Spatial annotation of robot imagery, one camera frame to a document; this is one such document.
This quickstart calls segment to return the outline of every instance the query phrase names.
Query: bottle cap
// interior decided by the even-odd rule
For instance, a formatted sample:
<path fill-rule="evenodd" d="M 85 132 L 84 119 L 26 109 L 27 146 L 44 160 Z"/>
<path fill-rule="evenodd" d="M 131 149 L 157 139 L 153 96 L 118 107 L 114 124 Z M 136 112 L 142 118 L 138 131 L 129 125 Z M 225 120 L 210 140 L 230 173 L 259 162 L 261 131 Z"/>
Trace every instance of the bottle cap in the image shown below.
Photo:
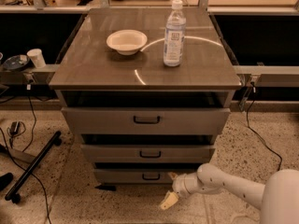
<path fill-rule="evenodd" d="M 172 1 L 172 8 L 173 9 L 182 9 L 183 8 L 183 2 L 181 0 Z"/>

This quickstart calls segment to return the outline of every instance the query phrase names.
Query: drawer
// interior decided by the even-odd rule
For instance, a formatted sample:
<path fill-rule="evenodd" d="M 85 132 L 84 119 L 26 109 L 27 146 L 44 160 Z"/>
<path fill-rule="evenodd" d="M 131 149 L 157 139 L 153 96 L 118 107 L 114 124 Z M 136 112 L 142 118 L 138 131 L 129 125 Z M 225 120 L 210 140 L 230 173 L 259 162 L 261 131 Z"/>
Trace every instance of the drawer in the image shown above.
<path fill-rule="evenodd" d="M 139 146 L 139 145 L 81 145 L 90 162 L 209 162 L 214 146 Z"/>
<path fill-rule="evenodd" d="M 73 133 L 220 134 L 229 108 L 70 108 L 62 109 Z"/>
<path fill-rule="evenodd" d="M 134 164 L 134 168 L 117 168 L 94 169 L 93 173 L 98 182 L 101 184 L 172 184 L 173 181 L 169 176 L 169 172 L 177 174 L 188 174 L 196 172 L 200 166 L 198 164 L 181 164 L 168 165 L 164 167 L 160 164 L 159 167 L 150 165 Z"/>

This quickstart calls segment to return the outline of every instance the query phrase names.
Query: drawer handle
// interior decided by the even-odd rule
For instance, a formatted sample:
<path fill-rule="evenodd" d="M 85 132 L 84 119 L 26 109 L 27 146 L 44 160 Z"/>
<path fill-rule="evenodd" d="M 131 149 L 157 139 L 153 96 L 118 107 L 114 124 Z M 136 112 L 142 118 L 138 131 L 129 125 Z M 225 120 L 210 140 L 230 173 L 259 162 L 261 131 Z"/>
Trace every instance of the drawer handle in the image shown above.
<path fill-rule="evenodd" d="M 142 117 L 137 117 L 134 116 L 134 123 L 137 124 L 157 124 L 161 120 L 160 116 L 157 116 L 155 118 L 142 118 Z"/>
<path fill-rule="evenodd" d="M 157 177 L 146 177 L 146 175 L 142 174 L 142 179 L 146 181 L 157 181 L 160 179 L 160 174 L 158 174 Z"/>
<path fill-rule="evenodd" d="M 156 155 L 153 154 L 153 155 L 144 155 L 142 153 L 142 151 L 139 152 L 139 155 L 141 158 L 144 158 L 144 159 L 158 159 L 161 157 L 161 151 L 159 151 L 159 153 L 157 153 Z"/>

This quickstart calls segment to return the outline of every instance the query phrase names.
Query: bottle label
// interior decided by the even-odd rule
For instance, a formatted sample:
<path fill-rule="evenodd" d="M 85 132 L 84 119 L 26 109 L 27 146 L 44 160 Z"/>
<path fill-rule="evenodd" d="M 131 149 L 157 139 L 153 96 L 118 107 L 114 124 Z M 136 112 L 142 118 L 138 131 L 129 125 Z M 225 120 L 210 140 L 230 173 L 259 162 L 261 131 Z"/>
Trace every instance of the bottle label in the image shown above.
<path fill-rule="evenodd" d="M 179 61 L 184 41 L 184 33 L 180 30 L 166 29 L 166 40 L 164 47 L 164 58 L 167 61 Z"/>

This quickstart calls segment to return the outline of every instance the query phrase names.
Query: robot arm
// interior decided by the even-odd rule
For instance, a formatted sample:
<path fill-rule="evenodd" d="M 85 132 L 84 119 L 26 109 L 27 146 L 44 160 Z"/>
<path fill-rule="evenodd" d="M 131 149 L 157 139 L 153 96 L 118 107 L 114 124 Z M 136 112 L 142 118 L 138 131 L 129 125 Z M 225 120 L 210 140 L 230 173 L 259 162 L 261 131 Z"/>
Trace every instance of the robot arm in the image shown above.
<path fill-rule="evenodd" d="M 165 210 L 175 204 L 178 198 L 187 198 L 194 193 L 215 194 L 227 189 L 238 198 L 257 209 L 262 207 L 264 185 L 247 179 L 228 175 L 212 164 L 201 165 L 196 173 L 174 175 L 173 192 L 167 192 L 160 207 Z"/>

